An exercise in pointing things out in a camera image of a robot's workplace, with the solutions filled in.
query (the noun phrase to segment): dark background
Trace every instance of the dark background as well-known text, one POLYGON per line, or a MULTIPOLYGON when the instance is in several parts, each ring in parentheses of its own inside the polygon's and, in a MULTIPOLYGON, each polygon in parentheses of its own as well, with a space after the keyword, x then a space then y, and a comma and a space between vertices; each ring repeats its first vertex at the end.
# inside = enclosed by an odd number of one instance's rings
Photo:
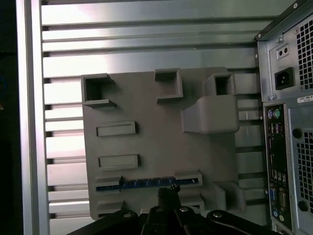
POLYGON ((15 1, 0 2, 0 234, 22 234, 22 181, 15 1))

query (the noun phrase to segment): black mount arm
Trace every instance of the black mount arm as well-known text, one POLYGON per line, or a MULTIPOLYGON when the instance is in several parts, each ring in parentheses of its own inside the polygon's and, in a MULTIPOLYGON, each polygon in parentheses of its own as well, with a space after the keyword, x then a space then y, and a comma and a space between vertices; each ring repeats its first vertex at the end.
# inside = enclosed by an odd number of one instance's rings
POLYGON ((179 186, 160 188, 158 206, 149 214, 120 210, 68 235, 277 235, 245 219, 221 210, 204 218, 190 207, 181 206, 179 186))

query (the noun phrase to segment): blue pcb strip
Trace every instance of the blue pcb strip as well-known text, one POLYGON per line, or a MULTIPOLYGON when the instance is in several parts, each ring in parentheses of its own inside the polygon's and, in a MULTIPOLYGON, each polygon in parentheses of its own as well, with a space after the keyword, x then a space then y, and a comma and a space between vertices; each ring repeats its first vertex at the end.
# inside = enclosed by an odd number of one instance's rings
POLYGON ((176 180, 175 177, 163 177, 153 179, 141 179, 141 180, 121 180, 119 185, 96 187, 97 191, 117 190, 117 189, 128 189, 128 188, 151 188, 151 187, 164 187, 173 184, 176 185, 190 185, 197 184, 199 181, 197 178, 194 179, 183 179, 176 180))

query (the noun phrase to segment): horizontal metal slat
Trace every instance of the horizontal metal slat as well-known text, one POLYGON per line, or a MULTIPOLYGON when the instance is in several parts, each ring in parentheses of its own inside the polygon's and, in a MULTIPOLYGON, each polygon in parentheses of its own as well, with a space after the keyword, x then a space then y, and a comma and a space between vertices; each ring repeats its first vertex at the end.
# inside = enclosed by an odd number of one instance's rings
POLYGON ((264 188, 265 187, 265 178, 254 178, 254 179, 244 179, 239 180, 239 187, 242 189, 250 188, 264 188))
POLYGON ((94 222, 91 217, 60 218, 50 220, 50 235, 69 234, 94 222))
POLYGON ((57 82, 44 85, 45 104, 82 102, 80 82, 57 82))
POLYGON ((50 214, 90 214, 89 200, 73 202, 50 202, 50 214))
POLYGON ((246 200, 255 200, 266 198, 264 188, 253 188, 245 190, 246 200))
POLYGON ((236 2, 229 2, 228 0, 180 0, 44 5, 42 6, 42 24, 122 23, 276 16, 280 14, 279 9, 287 8, 291 3, 291 0, 284 2, 279 0, 237 0, 236 2))
POLYGON ((62 108, 45 111, 45 119, 52 120, 66 120, 66 119, 81 119, 83 117, 82 107, 62 108))
POLYGON ((85 157, 84 135, 46 138, 47 158, 85 157))
POLYGON ((48 186, 86 185, 86 163, 49 164, 48 186))
POLYGON ((189 36, 230 33, 259 32, 270 21, 264 22, 228 22, 207 24, 172 24, 135 27, 108 27, 88 29, 68 29, 43 31, 44 42, 91 40, 91 39, 122 39, 156 36, 189 36))
POLYGON ((263 126, 241 126, 235 133, 236 147, 252 147, 263 144, 263 126))
POLYGON ((45 131, 84 130, 83 120, 47 121, 45 131))
POLYGON ((254 68, 254 59, 253 48, 167 50, 122 54, 46 57, 44 58, 44 77, 154 71, 160 68, 254 68))
POLYGON ((237 153, 238 174, 264 172, 264 156, 262 152, 237 153))
POLYGON ((238 100, 239 110, 259 109, 260 107, 262 107, 262 102, 259 99, 239 99, 238 100))
POLYGON ((167 36, 148 38, 128 38, 128 39, 104 39, 93 41, 71 41, 71 42, 50 42, 43 43, 43 51, 71 51, 71 50, 96 50, 104 49, 112 51, 114 49, 128 49, 139 47, 177 47, 177 46, 197 46, 209 44, 244 44, 252 43, 253 33, 239 33, 226 35, 193 35, 193 36, 167 36))
POLYGON ((255 73, 235 74, 237 94, 259 94, 261 92, 260 79, 255 73))
POLYGON ((259 110, 239 111, 238 114, 240 121, 260 120, 262 117, 262 111, 259 110))
POLYGON ((48 193, 49 202, 88 199, 88 189, 52 191, 48 193))

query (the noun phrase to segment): ventilation grille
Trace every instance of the ventilation grille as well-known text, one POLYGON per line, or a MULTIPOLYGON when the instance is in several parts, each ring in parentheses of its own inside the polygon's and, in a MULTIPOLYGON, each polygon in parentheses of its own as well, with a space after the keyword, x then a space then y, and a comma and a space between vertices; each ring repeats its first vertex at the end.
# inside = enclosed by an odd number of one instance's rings
POLYGON ((313 21, 306 23, 297 34, 300 85, 304 89, 313 88, 313 21))
POLYGON ((304 133, 304 143, 297 143, 300 195, 310 202, 313 213, 313 132, 304 133))

